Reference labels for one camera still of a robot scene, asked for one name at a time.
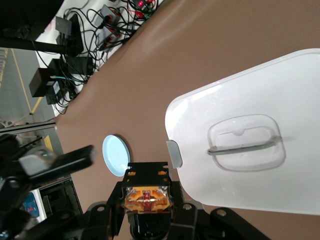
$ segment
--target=white plastic lid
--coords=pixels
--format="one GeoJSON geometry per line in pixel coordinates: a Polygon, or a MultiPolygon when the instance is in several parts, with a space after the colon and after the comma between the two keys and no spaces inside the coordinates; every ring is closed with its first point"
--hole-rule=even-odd
{"type": "Polygon", "coordinates": [[[102,154],[108,169],[117,177],[122,177],[130,163],[130,153],[126,143],[118,136],[107,136],[102,144],[102,154]]]}
{"type": "Polygon", "coordinates": [[[176,98],[165,128],[183,188],[206,205],[320,215],[319,103],[319,48],[176,98]]]}

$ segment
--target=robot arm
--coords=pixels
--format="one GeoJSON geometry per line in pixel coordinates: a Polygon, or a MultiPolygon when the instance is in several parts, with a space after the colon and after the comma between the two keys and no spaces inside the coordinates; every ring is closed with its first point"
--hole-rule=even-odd
{"type": "Polygon", "coordinates": [[[19,207],[28,192],[90,166],[94,148],[87,146],[61,156],[42,148],[24,152],[8,135],[0,137],[0,148],[4,145],[15,151],[7,154],[3,150],[0,157],[4,178],[0,189],[0,240],[113,239],[120,232],[125,214],[135,240],[269,239],[231,209],[222,207],[208,214],[184,202],[180,182],[171,181],[166,162],[129,163],[123,181],[116,183],[106,202],[95,203],[78,216],[70,210],[54,213],[26,229],[30,215],[19,207]]]}

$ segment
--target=wire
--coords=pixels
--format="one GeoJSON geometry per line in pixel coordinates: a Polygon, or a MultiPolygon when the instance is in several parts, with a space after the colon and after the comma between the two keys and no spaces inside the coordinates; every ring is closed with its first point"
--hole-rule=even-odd
{"type": "MultiPolygon", "coordinates": [[[[82,29],[83,29],[83,31],[85,31],[85,29],[84,29],[84,21],[83,21],[81,15],[80,15],[78,12],[76,12],[76,11],[75,11],[74,13],[79,16],[79,19],[80,19],[80,21],[81,21],[81,23],[82,23],[82,29]]],[[[95,27],[95,30],[91,30],[91,31],[93,31],[93,34],[95,35],[95,33],[97,32],[97,28],[95,27]]],[[[88,52],[90,52],[90,48],[88,48],[88,45],[87,45],[86,37],[83,37],[83,41],[84,41],[84,46],[85,46],[86,50],[87,50],[88,52]]]]}
{"type": "MultiPolygon", "coordinates": [[[[126,11],[127,18],[128,18],[128,20],[129,20],[130,15],[129,15],[128,10],[127,10],[124,6],[120,6],[120,7],[119,7],[119,10],[120,10],[120,9],[123,9],[124,11],[126,11]]],[[[120,13],[120,17],[122,18],[122,20],[123,20],[124,22],[126,22],[126,20],[124,19],[124,17],[122,16],[122,14],[121,14],[121,13],[120,13]]]]}
{"type": "Polygon", "coordinates": [[[43,52],[45,54],[50,54],[50,55],[57,55],[58,54],[58,53],[52,53],[52,52],[47,52],[47,51],[41,51],[41,52],[43,52]]]}
{"type": "Polygon", "coordinates": [[[64,14],[63,14],[63,15],[67,15],[71,9],[77,9],[77,10],[82,10],[82,9],[84,9],[84,8],[88,5],[89,2],[90,2],[90,0],[87,0],[86,3],[85,3],[82,7],[80,7],[80,8],[76,8],[76,7],[68,8],[68,9],[66,9],[66,10],[64,11],[64,14]]]}
{"type": "MultiPolygon", "coordinates": [[[[105,17],[103,17],[99,12],[97,12],[97,11],[94,10],[94,9],[88,9],[88,10],[87,10],[87,12],[86,12],[86,14],[87,14],[87,19],[89,18],[88,13],[89,13],[90,11],[94,12],[94,13],[95,13],[95,16],[98,15],[100,18],[102,18],[102,20],[105,19],[105,17]]],[[[127,28],[123,28],[123,27],[114,26],[114,25],[111,25],[111,24],[109,24],[109,23],[107,23],[107,22],[104,22],[103,25],[106,26],[106,27],[108,27],[108,28],[115,29],[115,30],[119,30],[119,31],[131,32],[131,33],[134,32],[133,30],[130,30],[130,29],[127,29],[127,28]]]]}
{"type": "MultiPolygon", "coordinates": [[[[66,64],[69,65],[70,67],[72,67],[72,66],[67,62],[66,56],[64,56],[64,59],[65,59],[66,64]]],[[[81,76],[81,78],[82,78],[82,80],[83,80],[83,81],[82,81],[82,84],[86,84],[86,83],[88,82],[88,76],[87,76],[87,79],[85,79],[85,78],[82,77],[82,74],[80,74],[75,68],[73,68],[73,69],[81,76]]],[[[64,67],[63,65],[61,65],[61,64],[60,64],[60,70],[61,70],[62,74],[63,74],[67,79],[73,78],[73,76],[69,73],[68,69],[65,68],[65,67],[64,67]]]]}
{"type": "MultiPolygon", "coordinates": [[[[89,20],[89,11],[93,11],[93,9],[90,8],[90,9],[88,9],[86,11],[86,17],[87,17],[88,20],[89,20]]],[[[95,20],[96,16],[100,16],[101,17],[100,13],[99,14],[95,14],[90,22],[93,22],[95,20]]]]}
{"type": "Polygon", "coordinates": [[[80,82],[82,83],[81,80],[75,78],[75,77],[72,77],[72,78],[68,78],[66,76],[50,76],[52,79],[65,79],[65,80],[69,80],[69,81],[76,81],[76,82],[80,82]]]}
{"type": "Polygon", "coordinates": [[[78,16],[80,16],[79,13],[82,13],[82,15],[85,17],[85,19],[89,22],[89,24],[90,24],[94,29],[97,29],[97,27],[91,23],[91,21],[87,18],[87,15],[86,15],[83,11],[81,11],[81,10],[78,9],[78,8],[74,8],[74,9],[78,10],[79,12],[77,12],[77,11],[75,11],[75,10],[71,10],[71,11],[65,16],[65,19],[69,16],[70,13],[75,13],[75,14],[77,14],[78,16]]]}
{"type": "Polygon", "coordinates": [[[57,110],[57,112],[58,112],[59,114],[61,114],[61,115],[64,115],[64,114],[67,113],[68,106],[69,106],[69,105],[65,106],[64,109],[63,109],[62,111],[60,111],[60,110],[56,107],[56,105],[53,104],[53,107],[55,108],[55,110],[57,110]]]}
{"type": "Polygon", "coordinates": [[[39,58],[41,59],[41,61],[43,62],[43,64],[49,69],[50,67],[49,67],[49,66],[46,64],[46,62],[43,60],[43,58],[41,57],[40,53],[38,52],[38,50],[37,50],[37,48],[36,48],[34,39],[33,39],[32,35],[31,35],[30,28],[27,27],[27,29],[28,29],[28,32],[29,32],[29,34],[30,34],[30,38],[31,38],[31,42],[32,42],[32,45],[33,45],[33,47],[34,47],[34,50],[35,50],[36,53],[38,54],[38,56],[39,56],[39,58]]]}

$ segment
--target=brown tabletop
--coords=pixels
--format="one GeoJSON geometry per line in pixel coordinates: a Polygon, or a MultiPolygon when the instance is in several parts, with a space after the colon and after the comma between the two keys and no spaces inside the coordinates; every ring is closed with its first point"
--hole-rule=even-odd
{"type": "MultiPolygon", "coordinates": [[[[320,47],[320,1],[167,0],[56,118],[67,153],[94,145],[93,166],[72,174],[85,211],[117,181],[102,143],[118,134],[133,162],[170,161],[165,114],[187,92],[283,55],[320,47]]],[[[176,171],[172,178],[178,179],[176,171]]],[[[272,239],[319,239],[320,216],[239,210],[272,239]]],[[[121,229],[128,239],[128,224],[121,229]]]]}

